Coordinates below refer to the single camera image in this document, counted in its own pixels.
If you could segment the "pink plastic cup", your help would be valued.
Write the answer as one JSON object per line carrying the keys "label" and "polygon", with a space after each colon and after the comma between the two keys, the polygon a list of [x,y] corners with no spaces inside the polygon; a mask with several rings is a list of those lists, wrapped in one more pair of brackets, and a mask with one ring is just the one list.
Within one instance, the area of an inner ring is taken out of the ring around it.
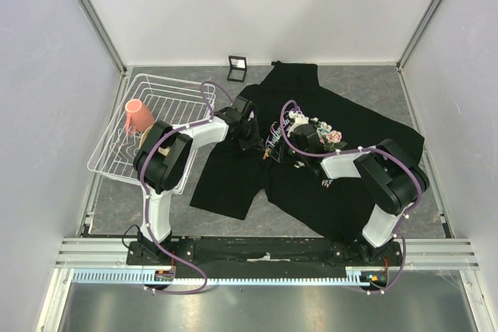
{"label": "pink plastic cup", "polygon": [[135,132],[144,132],[152,127],[155,118],[150,109],[138,99],[129,100],[124,107],[126,114],[125,132],[133,135]]}

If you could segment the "black printed t-shirt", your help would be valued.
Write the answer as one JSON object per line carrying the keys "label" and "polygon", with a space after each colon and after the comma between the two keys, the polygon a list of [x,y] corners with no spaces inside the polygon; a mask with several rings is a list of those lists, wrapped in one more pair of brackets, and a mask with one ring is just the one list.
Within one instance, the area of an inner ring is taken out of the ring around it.
{"label": "black printed t-shirt", "polygon": [[[243,220],[255,195],[263,190],[270,203],[331,241],[359,238],[374,202],[361,180],[340,178],[325,182],[305,168],[294,167],[279,135],[281,109],[295,100],[303,113],[331,126],[332,136],[344,149],[395,140],[420,160],[424,139],[412,128],[360,106],[322,87],[317,66],[273,62],[258,85],[240,95],[256,106],[263,148],[244,151],[229,139],[211,151],[190,205],[204,211]],[[270,156],[263,160],[265,150]]]}

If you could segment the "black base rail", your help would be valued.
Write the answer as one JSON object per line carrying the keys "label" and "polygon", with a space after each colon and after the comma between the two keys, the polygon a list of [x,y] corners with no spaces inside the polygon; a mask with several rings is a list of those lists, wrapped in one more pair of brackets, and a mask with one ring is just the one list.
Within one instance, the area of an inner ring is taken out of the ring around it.
{"label": "black base rail", "polygon": [[373,248],[364,242],[333,243],[323,238],[175,236],[166,240],[161,249],[147,239],[135,239],[125,248],[127,265],[171,266],[183,272],[193,272],[198,267],[209,273],[223,264],[270,261],[378,267],[398,266],[402,262],[402,246],[395,241]]}

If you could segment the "small black open box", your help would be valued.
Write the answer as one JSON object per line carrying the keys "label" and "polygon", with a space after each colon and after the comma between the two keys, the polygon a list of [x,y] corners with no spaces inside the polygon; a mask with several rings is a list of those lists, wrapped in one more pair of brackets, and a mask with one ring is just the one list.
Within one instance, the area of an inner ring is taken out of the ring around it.
{"label": "small black open box", "polygon": [[229,82],[245,82],[247,76],[247,58],[244,56],[229,55],[229,71],[227,80]]}

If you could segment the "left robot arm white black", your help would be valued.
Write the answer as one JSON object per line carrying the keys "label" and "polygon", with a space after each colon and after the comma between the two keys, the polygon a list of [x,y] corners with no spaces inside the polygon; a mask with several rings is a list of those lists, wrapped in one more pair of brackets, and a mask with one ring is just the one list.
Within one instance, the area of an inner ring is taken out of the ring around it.
{"label": "left robot arm white black", "polygon": [[143,215],[138,242],[153,264],[170,258],[170,203],[173,189],[183,178],[191,153],[226,139],[247,151],[262,143],[256,106],[242,96],[209,117],[181,125],[157,121],[135,155],[133,166],[142,187]]}

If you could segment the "tan round plate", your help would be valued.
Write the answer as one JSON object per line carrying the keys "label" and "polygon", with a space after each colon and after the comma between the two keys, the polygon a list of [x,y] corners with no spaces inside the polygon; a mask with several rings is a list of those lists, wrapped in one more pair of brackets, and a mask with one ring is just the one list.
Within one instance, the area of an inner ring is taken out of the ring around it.
{"label": "tan round plate", "polygon": [[144,143],[145,143],[145,141],[146,141],[146,139],[147,139],[147,137],[148,137],[151,129],[152,129],[152,126],[148,127],[146,130],[144,130],[142,132],[142,135],[141,135],[140,141],[139,141],[139,148],[141,148],[144,145]]}

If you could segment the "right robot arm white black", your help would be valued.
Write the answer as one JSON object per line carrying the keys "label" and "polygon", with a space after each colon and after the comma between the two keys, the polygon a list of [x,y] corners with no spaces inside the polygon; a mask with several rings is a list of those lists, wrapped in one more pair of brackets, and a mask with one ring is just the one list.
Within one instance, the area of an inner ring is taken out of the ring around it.
{"label": "right robot arm white black", "polygon": [[395,236],[398,223],[409,215],[430,182],[419,161],[391,138],[350,150],[335,139],[316,121],[295,121],[284,136],[292,153],[325,179],[361,179],[373,210],[362,228],[365,240],[356,245],[356,255],[364,264],[375,264],[384,256],[384,244]]}

